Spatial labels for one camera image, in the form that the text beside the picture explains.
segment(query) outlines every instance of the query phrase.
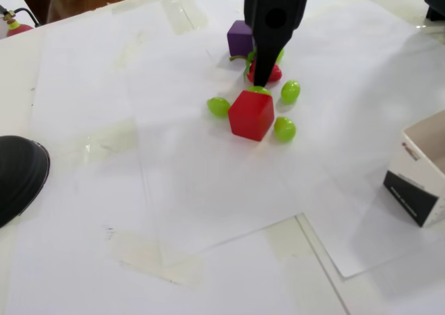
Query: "white box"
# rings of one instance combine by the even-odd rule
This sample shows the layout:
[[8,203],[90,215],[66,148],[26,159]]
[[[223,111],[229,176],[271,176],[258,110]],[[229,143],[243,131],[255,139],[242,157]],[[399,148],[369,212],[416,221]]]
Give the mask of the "white box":
[[384,185],[421,227],[445,218],[445,111],[402,131]]

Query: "table surface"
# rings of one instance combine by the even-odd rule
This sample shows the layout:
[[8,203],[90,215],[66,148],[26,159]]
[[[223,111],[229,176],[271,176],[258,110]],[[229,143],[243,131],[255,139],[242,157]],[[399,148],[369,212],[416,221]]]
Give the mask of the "table surface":
[[[119,10],[128,5],[139,6],[146,1],[152,0],[127,0],[71,19],[82,19],[104,10]],[[445,42],[445,26],[441,23],[425,21],[428,6],[423,0],[372,1],[424,33]],[[63,24],[63,22],[0,41],[2,59],[0,62],[0,135],[28,135],[45,33],[50,26]],[[19,223],[19,218],[16,218],[0,229],[0,314],[4,311],[8,295],[11,254],[15,246]],[[299,273],[307,270],[308,274],[291,275],[295,277],[292,284],[296,300],[304,297],[305,289],[321,291],[319,295],[323,300],[317,300],[317,302],[324,303],[324,307],[314,307],[314,303],[302,302],[302,307],[299,309],[301,314],[327,314],[328,309],[330,309],[329,314],[355,314],[351,308],[347,308],[344,302],[346,299],[355,300],[354,303],[360,305],[362,309],[373,309],[373,307],[378,309],[378,305],[387,302],[385,297],[376,291],[373,281],[367,275],[358,275],[348,280],[340,276],[304,215],[269,227],[264,230],[264,233],[269,236],[275,235],[275,237],[268,237],[272,248],[291,249],[294,256],[304,259]]]

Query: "red cylinder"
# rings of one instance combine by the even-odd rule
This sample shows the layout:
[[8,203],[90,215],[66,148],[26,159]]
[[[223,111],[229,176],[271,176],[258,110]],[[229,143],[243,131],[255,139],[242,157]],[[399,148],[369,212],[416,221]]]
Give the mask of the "red cylinder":
[[11,21],[7,21],[8,23],[8,32],[6,34],[6,37],[10,37],[12,35],[17,35],[18,33],[22,33],[25,31],[32,30],[33,28],[26,24],[19,24],[15,19]]

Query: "black object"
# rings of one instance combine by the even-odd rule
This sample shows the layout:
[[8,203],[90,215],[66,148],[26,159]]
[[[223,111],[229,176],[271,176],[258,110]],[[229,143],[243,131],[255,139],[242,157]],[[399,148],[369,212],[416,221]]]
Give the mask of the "black object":
[[406,212],[422,227],[439,198],[391,171],[387,172],[383,184]]
[[37,19],[34,17],[34,15],[33,15],[33,13],[31,12],[31,11],[29,11],[28,9],[26,9],[26,8],[18,8],[18,9],[16,9],[16,10],[14,10],[14,13],[20,13],[21,11],[26,11],[27,13],[28,13],[28,15],[31,17],[31,19],[33,20],[33,22],[34,22],[34,25],[35,25],[35,27],[36,28],[38,28],[39,26],[42,26],[38,21],[37,21]]
[[0,137],[0,227],[34,201],[48,173],[49,155],[43,146],[19,136]]
[[281,50],[305,13],[307,0],[244,0],[245,23],[257,46],[254,84],[264,87]]
[[0,13],[1,13],[2,15],[6,15],[6,14],[8,13],[8,11],[7,11],[4,7],[2,7],[2,6],[0,5]]
[[[29,11],[28,9],[26,9],[26,8],[18,8],[18,9],[16,9],[16,10],[14,10],[14,13],[17,14],[17,13],[20,13],[21,11],[26,11],[26,12],[28,13],[29,17],[33,20],[34,25],[35,25],[36,28],[38,28],[39,26],[42,26],[42,25],[38,22],[38,20],[34,17],[33,13],[32,13],[31,11]],[[7,15],[7,14],[9,14],[9,12],[8,12],[4,7],[2,7],[1,5],[0,5],[0,13],[1,13],[2,15]]]
[[445,20],[445,0],[425,0],[430,6],[426,18],[431,21]]

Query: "red strawberry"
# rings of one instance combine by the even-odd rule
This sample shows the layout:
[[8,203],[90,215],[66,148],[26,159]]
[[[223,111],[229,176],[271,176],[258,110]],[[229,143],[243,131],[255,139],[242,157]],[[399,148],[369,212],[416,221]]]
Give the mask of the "red strawberry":
[[[252,61],[252,64],[250,65],[248,79],[250,82],[253,82],[253,75],[255,71],[255,60]],[[272,72],[270,73],[268,82],[276,82],[281,79],[283,76],[283,73],[281,72],[281,69],[278,67],[277,64],[274,64]]]

